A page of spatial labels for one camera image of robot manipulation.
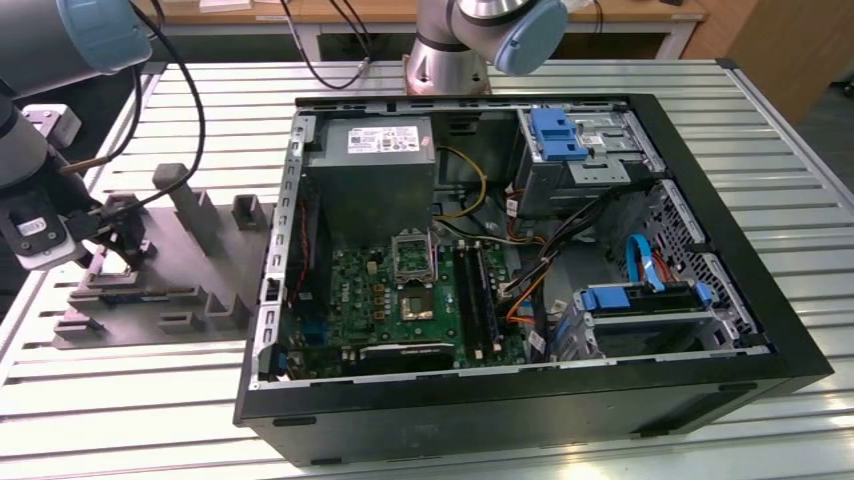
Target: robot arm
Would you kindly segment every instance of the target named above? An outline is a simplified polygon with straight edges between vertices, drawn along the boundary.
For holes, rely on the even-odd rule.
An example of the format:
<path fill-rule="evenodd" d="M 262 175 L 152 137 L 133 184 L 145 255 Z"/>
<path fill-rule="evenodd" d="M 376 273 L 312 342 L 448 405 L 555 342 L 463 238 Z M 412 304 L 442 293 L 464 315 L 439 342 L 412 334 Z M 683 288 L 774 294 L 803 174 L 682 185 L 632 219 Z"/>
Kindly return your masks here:
<path fill-rule="evenodd" d="M 418 40 L 407 65 L 416 94 L 487 92 L 484 58 L 530 73 L 563 35 L 560 0 L 419 0 Z M 65 159 L 12 100 L 144 62 L 151 45 L 127 0 L 0 2 L 0 235 L 21 265 L 48 269 L 91 257 L 80 242 L 113 249 L 133 265 L 141 220 L 116 216 L 89 196 Z"/>
<path fill-rule="evenodd" d="M 3 2 L 0 45 L 0 234 L 27 269 L 48 269 L 84 258 L 80 240 L 111 241 L 109 232 L 83 179 L 60 173 L 65 159 L 12 100 L 117 73 L 148 59 L 151 45 L 129 3 L 116 0 Z M 87 228 L 69 226 L 89 216 Z"/>
<path fill-rule="evenodd" d="M 560 0 L 419 0 L 410 92 L 487 93 L 484 59 L 508 75 L 527 75 L 554 52 L 566 22 Z"/>

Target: wooden desk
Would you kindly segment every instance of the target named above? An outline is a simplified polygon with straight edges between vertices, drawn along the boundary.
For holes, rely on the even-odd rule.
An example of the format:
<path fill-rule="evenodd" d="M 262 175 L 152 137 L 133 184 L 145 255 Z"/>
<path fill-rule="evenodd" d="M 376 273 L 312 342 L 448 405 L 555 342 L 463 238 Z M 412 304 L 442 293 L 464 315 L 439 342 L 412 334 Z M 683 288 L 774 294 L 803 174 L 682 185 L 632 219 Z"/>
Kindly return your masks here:
<path fill-rule="evenodd" d="M 153 15 L 149 0 L 133 0 Z M 604 33 L 665 33 L 658 59 L 677 59 L 707 13 L 698 0 L 685 0 L 681 7 L 658 0 L 599 0 Z M 415 32 L 416 0 L 351 0 L 351 4 L 372 33 Z M 328 0 L 291 0 L 291 13 L 300 24 L 299 34 L 311 60 L 320 60 L 318 36 L 350 33 Z M 201 13 L 193 3 L 164 4 L 167 33 L 176 35 L 224 35 L 282 33 L 282 6 L 256 3 L 251 10 Z M 596 9 L 588 6 L 570 14 L 568 33 L 592 33 L 596 28 Z"/>

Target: aluminum table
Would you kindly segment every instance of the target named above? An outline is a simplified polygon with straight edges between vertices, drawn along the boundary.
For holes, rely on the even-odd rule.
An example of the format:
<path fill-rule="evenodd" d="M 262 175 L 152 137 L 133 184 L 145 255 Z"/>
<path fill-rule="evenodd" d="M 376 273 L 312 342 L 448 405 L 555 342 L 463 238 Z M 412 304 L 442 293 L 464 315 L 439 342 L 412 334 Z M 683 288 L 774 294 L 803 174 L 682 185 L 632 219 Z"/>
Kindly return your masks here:
<path fill-rule="evenodd" d="M 343 79 L 355 64 L 320 64 Z M 274 200 L 294 99 L 330 95 L 299 64 L 199 64 L 209 139 L 191 181 L 217 203 Z M 232 426 L 243 342 L 59 351 L 49 347 L 81 276 L 29 275 L 0 327 L 0 479 L 781 478 L 854 471 L 854 197 L 738 70 L 713 61 L 559 61 L 492 72 L 496 93 L 654 93 L 837 373 L 686 436 L 375 462 L 300 471 Z M 399 63 L 350 95 L 403 92 Z M 108 137 L 127 127 L 125 105 Z M 196 113 L 179 70 L 145 77 L 127 154 L 88 178 L 103 198 L 151 193 L 161 162 L 189 162 Z"/>

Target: yellow wire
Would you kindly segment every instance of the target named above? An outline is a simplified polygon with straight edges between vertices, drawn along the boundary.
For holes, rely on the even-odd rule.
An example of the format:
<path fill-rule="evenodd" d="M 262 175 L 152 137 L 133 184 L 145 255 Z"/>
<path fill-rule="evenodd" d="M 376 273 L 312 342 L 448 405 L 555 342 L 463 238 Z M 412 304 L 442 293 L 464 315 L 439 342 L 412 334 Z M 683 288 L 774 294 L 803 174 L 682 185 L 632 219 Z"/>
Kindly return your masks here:
<path fill-rule="evenodd" d="M 447 215 L 436 215 L 434 217 L 440 220 L 450 220 L 452 218 L 460 218 L 468 215 L 468 213 L 474 212 L 475 209 L 480 206 L 480 204 L 486 201 L 486 174 L 483 173 L 483 170 L 480 169 L 475 161 L 468 157 L 468 155 L 466 155 L 463 152 L 456 150 L 454 147 L 446 147 L 446 146 L 438 145 L 436 150 L 447 150 L 448 152 L 455 154 L 459 158 L 466 160 L 468 162 L 468 165 L 471 165 L 471 168 L 474 168 L 475 172 L 478 172 L 478 176 L 480 177 L 480 195 L 478 196 L 478 200 L 475 201 L 475 203 L 472 203 L 466 210 L 448 213 Z"/>

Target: table leg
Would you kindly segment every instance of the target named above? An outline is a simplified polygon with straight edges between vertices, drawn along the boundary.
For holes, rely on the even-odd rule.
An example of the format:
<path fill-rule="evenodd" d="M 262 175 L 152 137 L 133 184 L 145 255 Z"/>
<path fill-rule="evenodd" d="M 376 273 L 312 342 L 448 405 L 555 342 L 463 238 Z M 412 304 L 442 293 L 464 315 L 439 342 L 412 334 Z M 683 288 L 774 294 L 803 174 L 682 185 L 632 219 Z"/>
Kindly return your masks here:
<path fill-rule="evenodd" d="M 689 44 L 697 22 L 675 22 L 655 55 L 657 60 L 678 60 Z"/>

